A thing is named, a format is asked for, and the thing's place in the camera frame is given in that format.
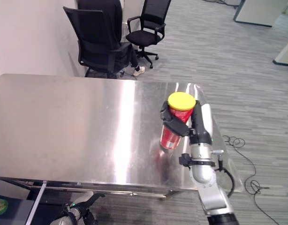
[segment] table top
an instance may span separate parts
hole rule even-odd
[[[192,83],[2,75],[0,177],[195,189],[178,160],[190,153],[188,138],[169,153],[159,147],[159,111],[174,91],[205,102]],[[213,149],[225,151],[224,166],[242,191],[215,122]],[[230,188],[226,174],[218,182]]]

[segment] white sneaker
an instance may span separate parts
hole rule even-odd
[[[134,71],[134,76],[139,76],[145,72],[145,67],[140,67],[139,71]]]

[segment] person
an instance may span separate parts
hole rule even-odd
[[[102,10],[108,24],[112,25],[116,40],[114,45],[120,48],[122,36],[122,7],[120,0],[79,0],[78,9]],[[139,76],[145,72],[145,67],[139,66],[138,58],[134,49],[131,51],[131,66],[135,68],[133,75]]]

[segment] chair backrest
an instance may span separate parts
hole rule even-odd
[[[114,49],[114,33],[109,29],[103,11],[63,7],[80,42],[82,50],[103,54]]]
[[[171,0],[145,0],[141,14],[141,28],[154,30],[165,22]]]

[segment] black office chair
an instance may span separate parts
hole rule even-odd
[[[63,9],[78,38],[78,61],[89,68],[85,77],[93,69],[116,79],[116,73],[129,65],[133,51],[131,43],[122,43],[115,49],[115,34],[109,29],[111,26],[107,24],[103,11]]]
[[[169,9],[171,0],[145,0],[141,16],[135,16],[127,20],[129,34],[126,39],[139,46],[141,51],[138,51],[138,57],[145,57],[150,62],[150,69],[153,68],[152,61],[148,55],[155,55],[155,60],[158,60],[158,54],[145,52],[145,47],[156,45],[165,37],[165,18]],[[131,32],[130,22],[135,19],[140,19],[141,30]],[[154,33],[145,31],[144,28],[153,30]]]

